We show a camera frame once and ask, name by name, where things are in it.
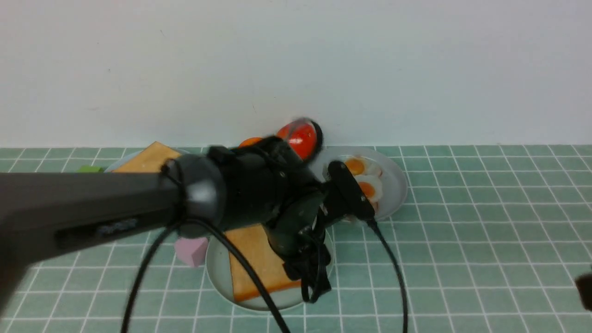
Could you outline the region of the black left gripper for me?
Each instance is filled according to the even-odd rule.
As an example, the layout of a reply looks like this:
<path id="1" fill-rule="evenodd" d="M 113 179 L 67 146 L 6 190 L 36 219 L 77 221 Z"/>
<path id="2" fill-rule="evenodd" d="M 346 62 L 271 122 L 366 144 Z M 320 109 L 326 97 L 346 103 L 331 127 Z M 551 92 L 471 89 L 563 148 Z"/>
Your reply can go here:
<path id="1" fill-rule="evenodd" d="M 224 231 L 262 225 L 287 277 L 300 281 L 303 302 L 330 292 L 331 247 L 326 232 L 315 229 L 326 190 L 287 143 L 266 138 L 242 148 L 211 146 L 207 158 L 222 177 L 209 222 Z"/>

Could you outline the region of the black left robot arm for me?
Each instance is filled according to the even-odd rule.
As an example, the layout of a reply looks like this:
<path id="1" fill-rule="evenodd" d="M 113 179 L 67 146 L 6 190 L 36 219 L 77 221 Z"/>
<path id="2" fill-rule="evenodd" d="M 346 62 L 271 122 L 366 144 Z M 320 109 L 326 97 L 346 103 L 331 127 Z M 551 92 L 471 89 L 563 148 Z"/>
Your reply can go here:
<path id="1" fill-rule="evenodd" d="M 152 173 L 2 173 L 1 311 L 36 263 L 177 223 L 182 237 L 209 234 L 189 218 L 222 231 L 265 225 L 292 257 L 325 197 L 309 161 L 277 137 L 182 154 Z"/>

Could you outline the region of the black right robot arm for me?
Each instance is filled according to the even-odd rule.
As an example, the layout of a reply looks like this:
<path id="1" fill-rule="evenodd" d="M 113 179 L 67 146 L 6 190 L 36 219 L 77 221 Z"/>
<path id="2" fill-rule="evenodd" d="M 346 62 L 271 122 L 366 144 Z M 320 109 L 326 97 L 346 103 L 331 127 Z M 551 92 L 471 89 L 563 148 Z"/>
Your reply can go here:
<path id="1" fill-rule="evenodd" d="M 585 310 L 592 312 L 592 273 L 582 274 L 575 281 L 580 301 Z"/>

